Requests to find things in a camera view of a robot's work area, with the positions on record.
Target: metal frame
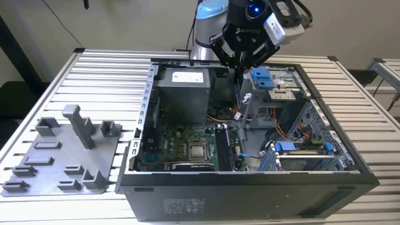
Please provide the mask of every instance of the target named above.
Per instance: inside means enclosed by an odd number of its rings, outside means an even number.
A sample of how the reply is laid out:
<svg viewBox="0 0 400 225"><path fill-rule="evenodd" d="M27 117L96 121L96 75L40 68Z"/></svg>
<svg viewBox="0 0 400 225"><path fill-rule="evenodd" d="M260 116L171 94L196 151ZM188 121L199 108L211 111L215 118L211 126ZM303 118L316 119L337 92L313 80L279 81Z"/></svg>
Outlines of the metal frame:
<svg viewBox="0 0 400 225"><path fill-rule="evenodd" d="M68 60L51 87L45 91L21 126L0 151L0 183L11 176L11 168L21 156L37 133L35 129L41 115L57 116L59 110L71 102L80 102L83 113L96 115L101 120L116 120L124 126L117 155L113 160L107 192L101 195L0 197L0 221L25 221L28 223L85 224L119 223L136 224L133 212L124 195L115 191L116 177L123 163L123 153L133 138L137 113L135 87L144 84L151 58L188 58L187 52L133 52L85 50ZM273 56L268 60L277 63L301 64L333 116L347 133L359 153L369 165L381 185L340 209L325 220L236 221L236 224L349 224L395 225L400 222L400 179L399 179L399 124L385 114L357 81L339 63L327 57Z"/></svg>
<svg viewBox="0 0 400 225"><path fill-rule="evenodd" d="M373 59L368 70L376 71L396 91L400 91L400 60Z"/></svg>
<svg viewBox="0 0 400 225"><path fill-rule="evenodd" d="M45 91L45 85L36 73L36 70L29 62L29 59L20 48L20 44L15 39L12 32L7 26L7 23L0 16L0 47L8 56L15 68L17 69L20 76L23 77L32 93L39 99L40 95Z"/></svg>

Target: slotted metal surface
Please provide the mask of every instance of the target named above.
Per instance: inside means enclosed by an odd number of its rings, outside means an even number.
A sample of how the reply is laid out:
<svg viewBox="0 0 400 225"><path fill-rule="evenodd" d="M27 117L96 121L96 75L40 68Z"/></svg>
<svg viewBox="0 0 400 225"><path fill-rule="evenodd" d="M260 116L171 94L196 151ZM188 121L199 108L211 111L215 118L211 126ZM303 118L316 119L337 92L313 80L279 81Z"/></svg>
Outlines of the slotted metal surface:
<svg viewBox="0 0 400 225"><path fill-rule="evenodd" d="M107 192L101 195L0 196L0 221L27 224L136 224L124 195L113 193L121 154L133 137L137 109L151 58L187 58L185 52L129 52L87 50L73 54L35 105L19 130L0 151L0 184L9 179L35 139L41 116L60 119L65 104L79 104L81 115L93 123L116 120L123 134L113 159ZM269 62L299 63L333 111L353 144L381 185L344 207L327 220L236 221L235 224L400 224L400 129L375 99L339 62L327 57L275 56ZM232 224L231 221L215 224Z"/></svg>

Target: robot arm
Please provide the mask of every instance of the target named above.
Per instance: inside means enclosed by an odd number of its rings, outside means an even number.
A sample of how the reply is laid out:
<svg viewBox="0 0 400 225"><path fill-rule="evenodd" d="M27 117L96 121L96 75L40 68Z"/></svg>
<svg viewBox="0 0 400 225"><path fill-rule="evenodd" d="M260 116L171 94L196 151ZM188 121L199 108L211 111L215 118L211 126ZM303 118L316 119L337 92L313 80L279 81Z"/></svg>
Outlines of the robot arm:
<svg viewBox="0 0 400 225"><path fill-rule="evenodd" d="M307 15L300 15L295 3ZM229 0L223 32L209 38L223 65L243 73L257 67L311 26L312 15L300 0ZM233 55L223 50L227 42Z"/></svg>

